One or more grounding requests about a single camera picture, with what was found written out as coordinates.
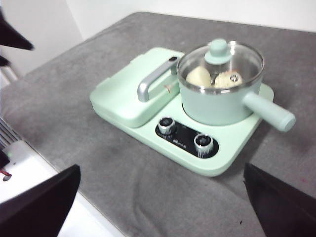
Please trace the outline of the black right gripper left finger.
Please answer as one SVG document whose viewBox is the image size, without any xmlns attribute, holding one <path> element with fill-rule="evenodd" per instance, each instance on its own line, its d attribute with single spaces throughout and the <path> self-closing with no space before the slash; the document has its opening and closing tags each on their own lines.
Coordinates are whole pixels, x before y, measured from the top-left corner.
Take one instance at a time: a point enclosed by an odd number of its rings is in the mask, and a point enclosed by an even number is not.
<svg viewBox="0 0 316 237">
<path fill-rule="evenodd" d="M 75 200 L 80 167 L 57 175 L 0 204 L 2 237 L 58 236 Z"/>
</svg>

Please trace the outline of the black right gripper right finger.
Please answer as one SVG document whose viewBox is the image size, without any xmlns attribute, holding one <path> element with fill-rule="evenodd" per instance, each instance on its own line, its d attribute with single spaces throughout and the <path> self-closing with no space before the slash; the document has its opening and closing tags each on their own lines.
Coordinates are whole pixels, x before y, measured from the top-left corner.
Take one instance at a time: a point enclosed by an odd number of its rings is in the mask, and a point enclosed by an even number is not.
<svg viewBox="0 0 316 237">
<path fill-rule="evenodd" d="M 244 184 L 267 237 L 314 237 L 316 199 L 290 184 L 246 163 Z"/>
</svg>

